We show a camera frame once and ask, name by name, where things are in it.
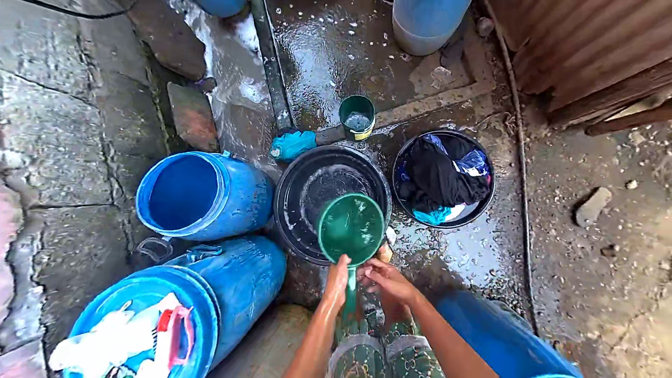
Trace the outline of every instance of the blue barrel handle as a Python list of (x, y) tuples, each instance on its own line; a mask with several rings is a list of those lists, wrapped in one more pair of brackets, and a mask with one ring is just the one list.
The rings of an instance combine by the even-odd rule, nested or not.
[(219, 256), (222, 253), (224, 253), (224, 248), (219, 245), (197, 245), (187, 250), (185, 258), (189, 264), (192, 264), (204, 258)]
[[(173, 246), (170, 244), (170, 240), (172, 237), (169, 236), (164, 236), (164, 237), (148, 237), (145, 240), (141, 241), (140, 244), (138, 244), (137, 247), (135, 247), (134, 252), (138, 252), (144, 255), (149, 256), (152, 261), (156, 262), (157, 264), (164, 262), (168, 260), (170, 256), (173, 255)], [(163, 255), (158, 255), (154, 250), (151, 250), (147, 248), (146, 246), (148, 244), (156, 244), (160, 248), (163, 248), (165, 252)]]

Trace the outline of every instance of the dirt ground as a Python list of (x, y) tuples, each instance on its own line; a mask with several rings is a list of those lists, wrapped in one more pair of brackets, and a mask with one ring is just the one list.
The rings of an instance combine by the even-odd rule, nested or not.
[[(672, 375), (670, 141), (664, 122), (529, 144), (537, 319), (586, 377)], [(613, 198), (582, 229), (574, 210), (600, 186)]]

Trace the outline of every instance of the soapy water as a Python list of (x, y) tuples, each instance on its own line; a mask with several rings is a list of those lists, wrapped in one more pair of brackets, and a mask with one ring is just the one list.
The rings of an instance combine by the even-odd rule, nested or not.
[(378, 239), (372, 232), (376, 229), (378, 216), (371, 204), (362, 200), (342, 200), (329, 209), (322, 224), (322, 241), (334, 259), (347, 254), (353, 260), (360, 255), (371, 254), (377, 248)]
[(354, 131), (361, 131), (371, 125), (371, 120), (365, 114), (352, 112), (345, 119), (345, 125)]

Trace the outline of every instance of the green plastic cup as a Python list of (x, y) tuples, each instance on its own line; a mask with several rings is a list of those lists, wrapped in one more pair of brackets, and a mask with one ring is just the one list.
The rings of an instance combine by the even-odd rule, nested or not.
[(367, 139), (376, 124), (376, 109), (373, 103), (361, 95), (352, 95), (343, 100), (338, 115), (345, 137), (355, 142)]
[(333, 263), (341, 255), (352, 259), (348, 265), (344, 317), (355, 313), (356, 270), (373, 257), (385, 234), (385, 218), (376, 201), (359, 193), (340, 196), (327, 203), (317, 222), (317, 241), (322, 253)]

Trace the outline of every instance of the pink plastic handle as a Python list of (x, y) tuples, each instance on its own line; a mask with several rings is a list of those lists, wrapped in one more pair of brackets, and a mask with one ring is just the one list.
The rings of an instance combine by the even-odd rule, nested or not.
[[(187, 309), (185, 307), (179, 306), (175, 308), (171, 314), (170, 324), (173, 326), (173, 342), (171, 345), (170, 357), (168, 359), (168, 369), (172, 369), (175, 365), (186, 365), (189, 360), (189, 356), (192, 354), (192, 348), (194, 347), (194, 326), (192, 325), (192, 320), (189, 318), (189, 314), (194, 308)], [(179, 351), (179, 325), (181, 319), (184, 319), (184, 329), (187, 332), (187, 355), (184, 358), (179, 358), (177, 352)]]

